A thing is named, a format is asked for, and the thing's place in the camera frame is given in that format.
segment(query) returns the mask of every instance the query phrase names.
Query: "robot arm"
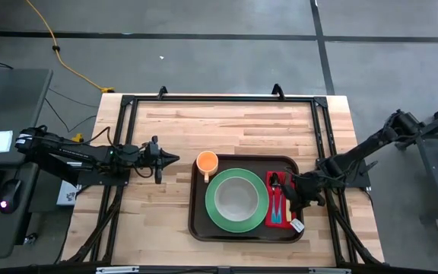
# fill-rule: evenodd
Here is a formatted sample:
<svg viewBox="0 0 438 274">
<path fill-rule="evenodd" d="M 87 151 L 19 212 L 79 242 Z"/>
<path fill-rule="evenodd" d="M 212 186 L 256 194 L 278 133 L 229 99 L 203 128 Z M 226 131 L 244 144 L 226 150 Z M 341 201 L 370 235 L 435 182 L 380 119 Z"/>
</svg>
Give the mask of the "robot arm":
<svg viewBox="0 0 438 274">
<path fill-rule="evenodd" d="M 290 200 L 290 210 L 301 210 L 310 206 L 311 201 L 325 205 L 325 199 L 320 195 L 324 187 L 345 187 L 346 177 L 357 169 L 357 165 L 368 155 L 392 142 L 401 142 L 418 134 L 421 124 L 411 114 L 397 110 L 390 115 L 384 126 L 350 151 L 319 159 L 317 170 L 304 174 L 292 174 L 295 187 L 282 186 L 287 199 Z"/>
<path fill-rule="evenodd" d="M 110 140 L 109 130 L 110 128 L 106 128 L 99 135 L 107 131 L 108 140 Z M 43 170 L 74 185 L 86 184 L 82 180 L 78 182 L 78 175 L 83 170 L 106 177 L 114 177 L 127 170 L 137 170 L 144 167 L 154 170 L 155 183 L 161 183 L 161 171 L 169 164 L 179 160 L 179 156 L 166 153 L 160 148 L 156 136 L 153 136 L 150 142 L 144 143 L 140 148 L 135 145 L 94 147 L 89 143 L 90 141 L 74 142 L 65 139 L 47 132 L 45 126 L 40 126 L 22 130 L 15 146 L 18 152 L 26 155 L 26 161 L 36 163 Z M 83 167 L 72 167 L 55 156 L 79 161 Z"/>
</svg>

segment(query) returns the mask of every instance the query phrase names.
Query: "white bowl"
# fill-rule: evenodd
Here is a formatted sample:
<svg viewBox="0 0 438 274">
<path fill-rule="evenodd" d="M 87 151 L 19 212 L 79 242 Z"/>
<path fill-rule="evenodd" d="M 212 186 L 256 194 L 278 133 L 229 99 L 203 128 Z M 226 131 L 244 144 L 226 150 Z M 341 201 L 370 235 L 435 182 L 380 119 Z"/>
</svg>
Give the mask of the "white bowl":
<svg viewBox="0 0 438 274">
<path fill-rule="evenodd" d="M 230 221 L 244 221 L 251 217 L 259 204 L 256 188 L 246 179 L 231 177 L 222 181 L 214 196 L 216 208 Z"/>
</svg>

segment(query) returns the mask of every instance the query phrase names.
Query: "red napkin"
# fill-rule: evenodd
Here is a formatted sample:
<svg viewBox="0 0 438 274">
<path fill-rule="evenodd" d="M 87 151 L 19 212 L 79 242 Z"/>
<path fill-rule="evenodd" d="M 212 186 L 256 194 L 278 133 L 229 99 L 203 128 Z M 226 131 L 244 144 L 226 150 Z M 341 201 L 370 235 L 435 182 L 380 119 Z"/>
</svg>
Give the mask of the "red napkin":
<svg viewBox="0 0 438 274">
<path fill-rule="evenodd" d="M 280 178 L 280 183 L 287 183 L 288 179 L 291 179 L 289 174 L 283 171 L 268 171 L 266 173 L 266 189 L 268 190 L 268 199 L 269 199 L 269 205 L 268 205 L 268 212 L 266 213 L 266 219 L 265 219 L 265 225 L 269 228 L 287 228 L 291 229 L 292 226 L 290 225 L 290 222 L 287 221 L 287 206 L 286 206 L 286 198 L 285 195 L 281 194 L 281 188 L 279 186 L 275 187 L 275 193 L 273 193 L 273 189 L 270 186 L 270 177 L 273 173 L 278 174 L 278 177 Z M 294 187 L 294 183 L 291 182 L 291 180 L 288 181 L 292 187 Z M 271 221 L 271 210 L 273 209 L 273 195 L 275 195 L 275 213 L 278 212 L 278 206 L 281 208 L 281 223 L 274 224 Z M 297 216 L 295 212 L 292 212 L 292 220 L 295 219 Z"/>
</svg>

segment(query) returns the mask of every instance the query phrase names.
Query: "yellow cable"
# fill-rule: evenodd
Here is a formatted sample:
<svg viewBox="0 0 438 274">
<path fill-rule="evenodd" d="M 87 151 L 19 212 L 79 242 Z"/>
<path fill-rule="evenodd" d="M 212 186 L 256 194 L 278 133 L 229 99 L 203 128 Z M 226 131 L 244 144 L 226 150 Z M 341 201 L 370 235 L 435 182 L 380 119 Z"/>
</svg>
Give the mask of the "yellow cable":
<svg viewBox="0 0 438 274">
<path fill-rule="evenodd" d="M 38 14 L 38 16 L 40 16 L 40 19 L 42 19 L 43 23 L 46 26 L 46 29 L 49 30 L 50 35 L 52 36 L 52 40 L 53 40 L 53 46 L 55 47 L 55 49 L 53 50 L 55 52 L 55 54 L 57 55 L 57 58 L 59 59 L 59 62 L 64 66 L 64 68 L 68 69 L 69 71 L 73 72 L 75 75 L 77 75 L 80 78 L 83 78 L 85 81 L 89 82 L 89 84 L 92 84 L 94 87 L 99 88 L 100 91 L 102 93 L 107 93 L 107 92 L 114 92 L 114 88 L 103 88 L 101 86 L 99 86 L 98 84 L 92 82 L 89 78 L 83 76 L 82 74 L 76 72 L 74 69 L 72 69 L 71 67 L 69 67 L 68 65 L 66 65 L 63 61 L 62 58 L 60 57 L 60 47 L 57 44 L 57 39 L 55 38 L 55 35 L 53 35 L 53 31 L 50 28 L 50 26 L 48 25 L 48 23 L 46 23 L 45 18 L 42 16 L 42 14 L 37 10 L 37 8 L 35 8 L 35 6 L 33 4 L 31 4 L 30 0 L 27 0 L 27 3 L 30 5 L 30 7 Z"/>
</svg>

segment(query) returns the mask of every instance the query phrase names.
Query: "orange cup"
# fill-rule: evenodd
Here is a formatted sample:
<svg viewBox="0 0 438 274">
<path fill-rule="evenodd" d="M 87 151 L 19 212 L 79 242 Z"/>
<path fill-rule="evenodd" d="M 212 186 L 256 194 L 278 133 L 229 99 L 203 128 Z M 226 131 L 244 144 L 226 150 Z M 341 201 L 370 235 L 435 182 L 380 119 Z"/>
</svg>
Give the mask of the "orange cup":
<svg viewBox="0 0 438 274">
<path fill-rule="evenodd" d="M 209 183 L 209 176 L 217 171 L 219 159 L 212 151 L 203 151 L 197 156 L 197 167 L 201 174 L 204 175 L 204 182 Z"/>
</svg>

